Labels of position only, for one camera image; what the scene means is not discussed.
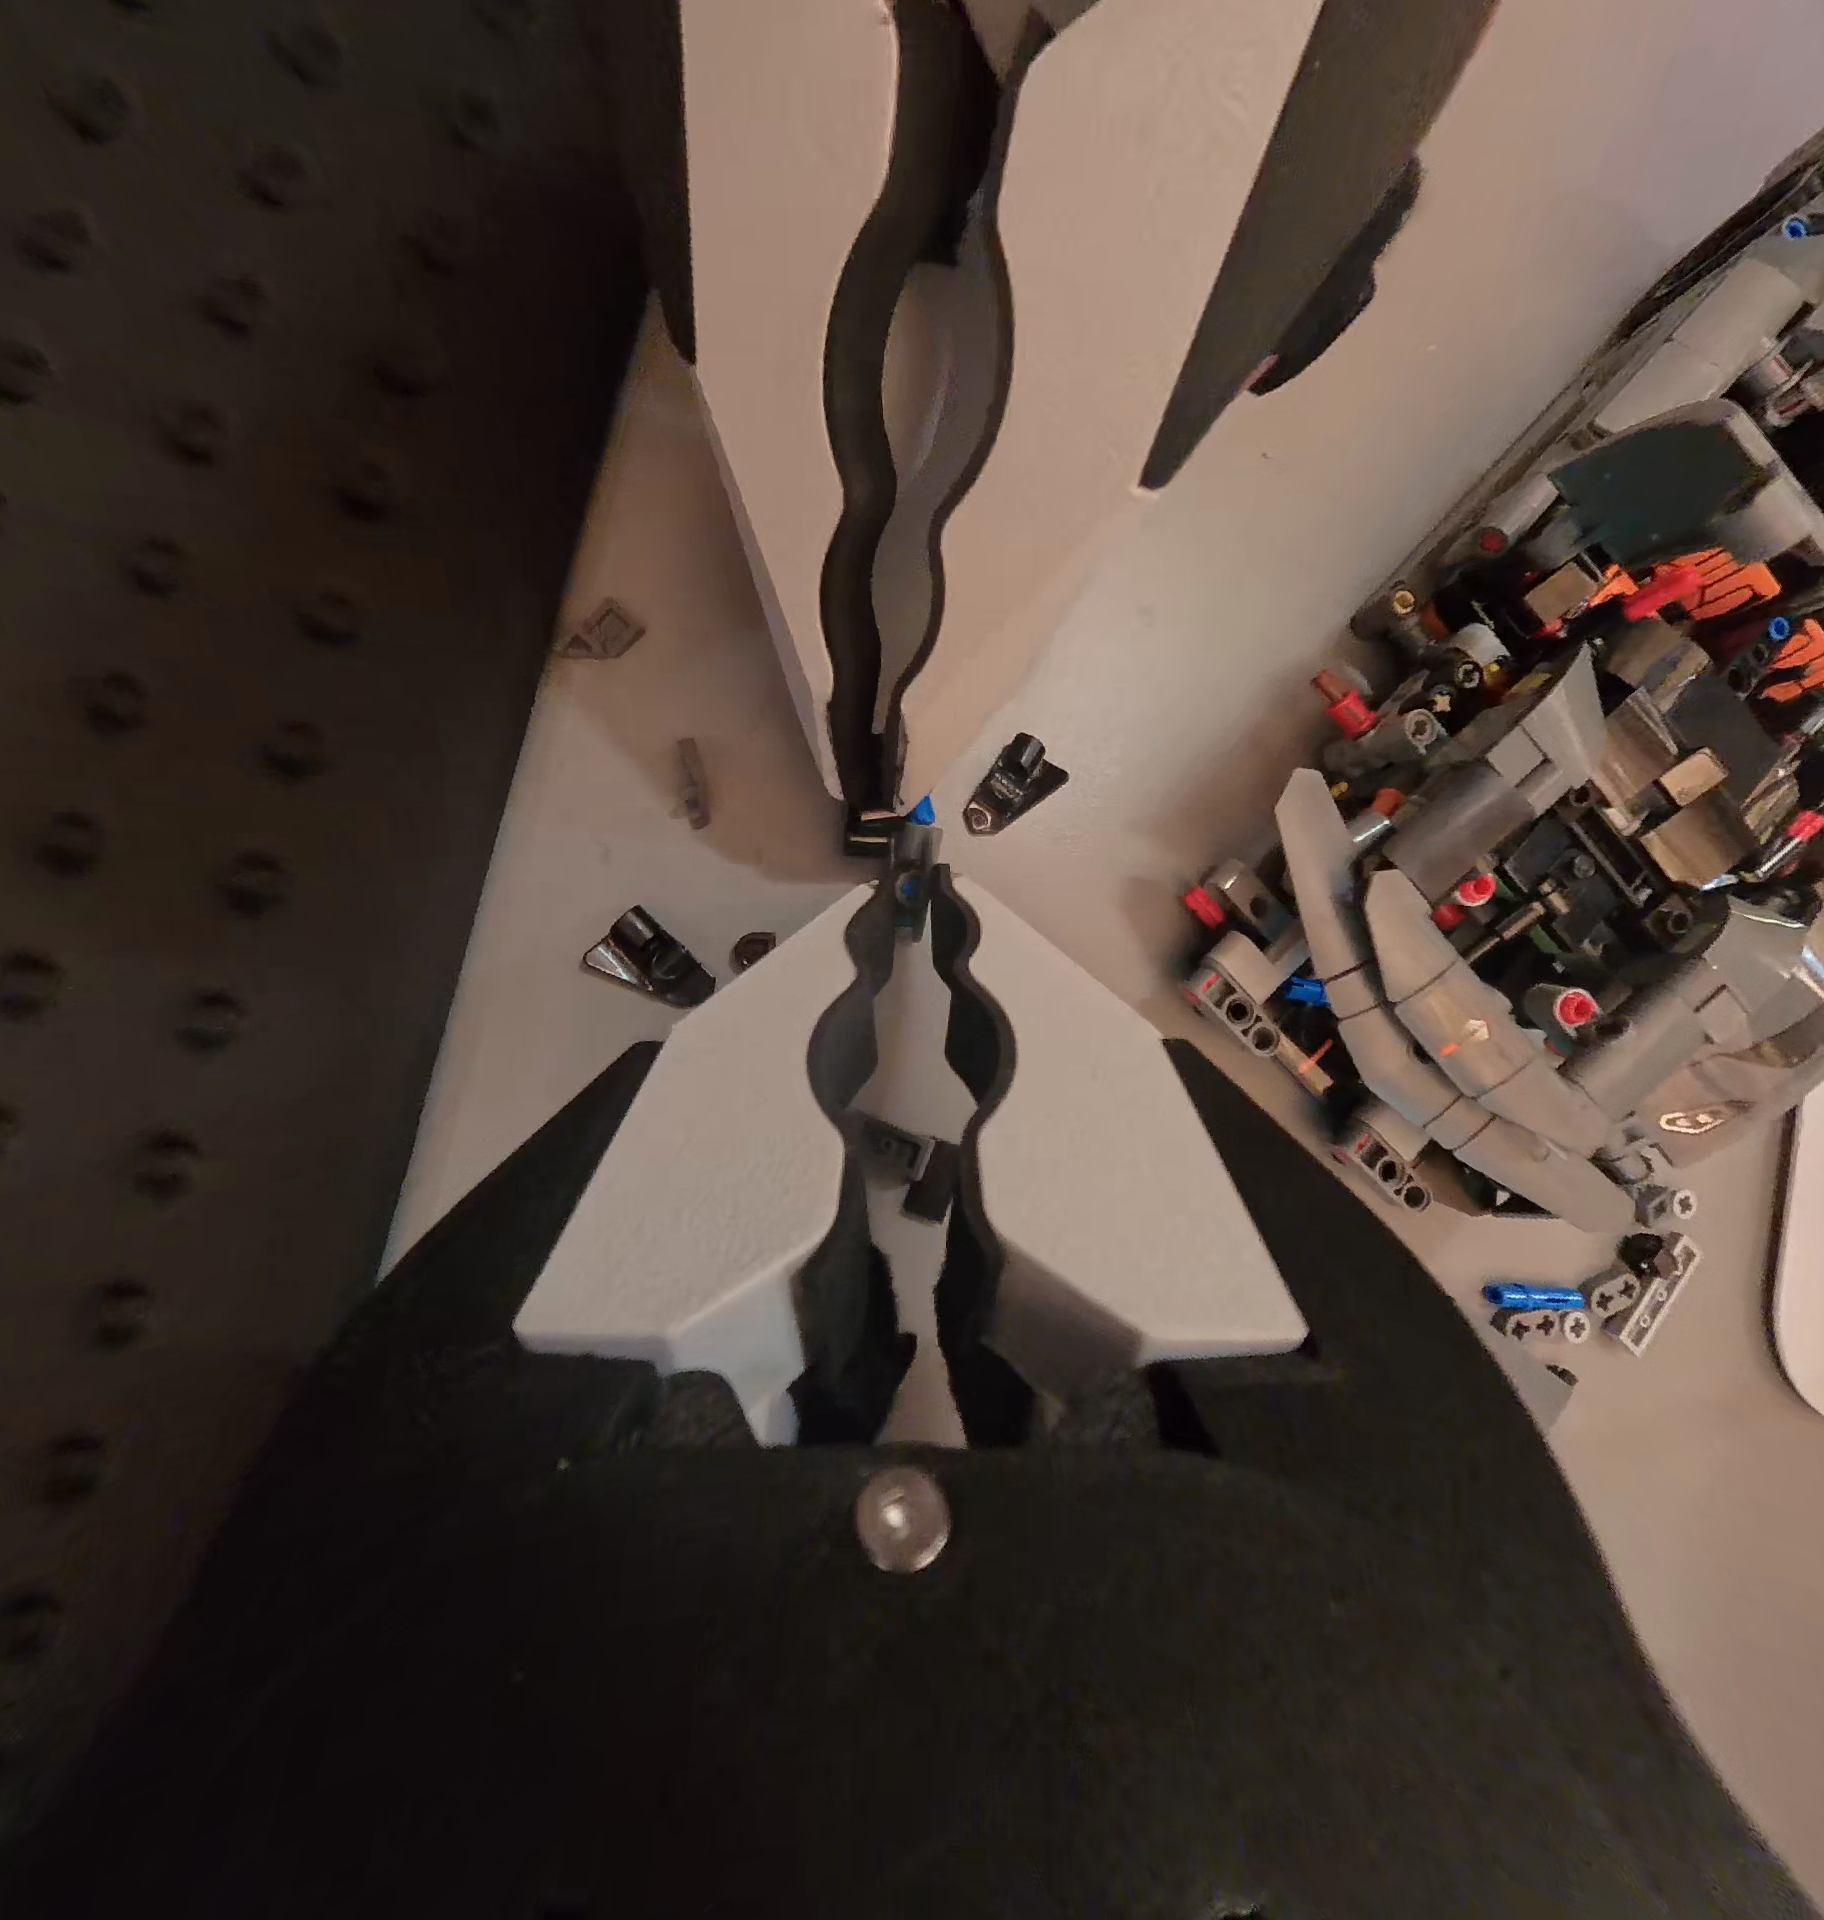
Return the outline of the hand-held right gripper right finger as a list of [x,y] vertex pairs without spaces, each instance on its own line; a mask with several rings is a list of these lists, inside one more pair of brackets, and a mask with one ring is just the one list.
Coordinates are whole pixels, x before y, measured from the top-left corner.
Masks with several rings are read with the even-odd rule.
[[1307,1347],[1153,1021],[975,882],[937,873],[942,1064],[969,1094],[937,1272],[965,1443],[1024,1443],[1166,1358]]

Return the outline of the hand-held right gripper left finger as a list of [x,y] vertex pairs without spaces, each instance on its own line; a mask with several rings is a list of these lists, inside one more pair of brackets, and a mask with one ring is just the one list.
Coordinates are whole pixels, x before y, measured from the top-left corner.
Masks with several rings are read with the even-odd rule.
[[753,1443],[878,1436],[913,1351],[862,1164],[887,974],[873,882],[672,1028],[515,1303],[534,1351],[719,1374]]

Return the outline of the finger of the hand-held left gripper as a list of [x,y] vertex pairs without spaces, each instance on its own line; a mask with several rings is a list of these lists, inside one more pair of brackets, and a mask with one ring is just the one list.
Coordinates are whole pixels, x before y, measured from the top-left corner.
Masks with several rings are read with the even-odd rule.
[[887,327],[878,805],[932,799],[1153,503],[1149,451],[1312,0],[965,7],[991,56],[947,263]]
[[832,732],[821,558],[846,485],[821,332],[891,147],[903,30],[878,0],[683,0],[689,387],[809,767]]

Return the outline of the black lego connector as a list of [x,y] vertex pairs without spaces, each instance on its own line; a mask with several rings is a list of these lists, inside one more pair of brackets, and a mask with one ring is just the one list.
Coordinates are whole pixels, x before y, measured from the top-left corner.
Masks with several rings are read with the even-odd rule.
[[965,830],[969,837],[998,837],[1016,830],[1024,808],[1043,808],[1047,799],[1068,792],[1068,767],[1047,763],[1047,747],[1034,732],[1016,732],[991,767],[975,772],[969,805],[965,805]]

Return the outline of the lego car model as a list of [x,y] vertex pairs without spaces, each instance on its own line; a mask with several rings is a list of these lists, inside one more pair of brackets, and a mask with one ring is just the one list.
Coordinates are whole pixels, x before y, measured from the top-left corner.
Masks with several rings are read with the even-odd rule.
[[1824,898],[1824,134],[1696,234],[1349,618],[1505,706],[1594,657],[1582,873]]

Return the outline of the black perforated board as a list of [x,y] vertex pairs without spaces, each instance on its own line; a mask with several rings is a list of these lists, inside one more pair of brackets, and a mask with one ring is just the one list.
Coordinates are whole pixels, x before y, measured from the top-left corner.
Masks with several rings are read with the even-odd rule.
[[581,7],[0,7],[0,1865],[374,1276],[638,324]]

